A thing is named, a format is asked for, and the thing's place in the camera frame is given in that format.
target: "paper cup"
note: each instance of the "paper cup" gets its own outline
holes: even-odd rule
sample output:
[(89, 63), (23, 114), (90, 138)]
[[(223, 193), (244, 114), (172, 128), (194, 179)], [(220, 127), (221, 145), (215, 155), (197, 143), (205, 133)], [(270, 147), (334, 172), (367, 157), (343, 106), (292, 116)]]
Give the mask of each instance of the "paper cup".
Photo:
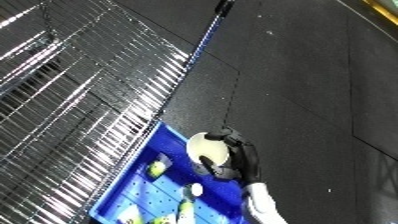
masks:
[(223, 141), (205, 139), (206, 132), (192, 136), (187, 142), (187, 154), (192, 162), (192, 167), (197, 174), (209, 174), (199, 160), (200, 156), (206, 156), (217, 166), (224, 165), (229, 159), (228, 147)]

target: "blue plastic bin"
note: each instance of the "blue plastic bin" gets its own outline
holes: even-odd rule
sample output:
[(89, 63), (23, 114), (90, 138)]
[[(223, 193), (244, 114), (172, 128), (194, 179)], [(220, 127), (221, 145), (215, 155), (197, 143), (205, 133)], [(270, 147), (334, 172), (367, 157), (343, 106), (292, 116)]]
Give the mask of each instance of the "blue plastic bin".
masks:
[[(187, 139), (166, 124), (159, 122), (149, 140), (107, 191), (89, 211), (103, 224), (118, 223), (121, 212), (137, 205), (145, 222), (170, 213), (177, 214), (182, 200), (181, 189), (191, 183), (201, 183), (204, 193), (195, 201), (197, 224), (246, 223), (242, 218), (241, 191), (236, 182), (220, 182), (212, 176), (194, 173), (185, 151)], [(166, 154), (173, 165), (156, 180), (146, 169), (159, 153)]]

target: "gray floor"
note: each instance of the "gray floor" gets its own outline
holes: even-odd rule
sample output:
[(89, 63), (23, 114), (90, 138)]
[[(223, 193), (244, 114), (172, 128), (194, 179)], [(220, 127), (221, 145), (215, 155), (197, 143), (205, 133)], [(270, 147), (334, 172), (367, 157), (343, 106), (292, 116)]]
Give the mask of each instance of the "gray floor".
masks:
[[(217, 4), (119, 2), (187, 51)], [(226, 121), (249, 137), (289, 223), (398, 223), (394, 41), (337, 1), (255, 0), (237, 1), (207, 51), (168, 124), (189, 136)]]

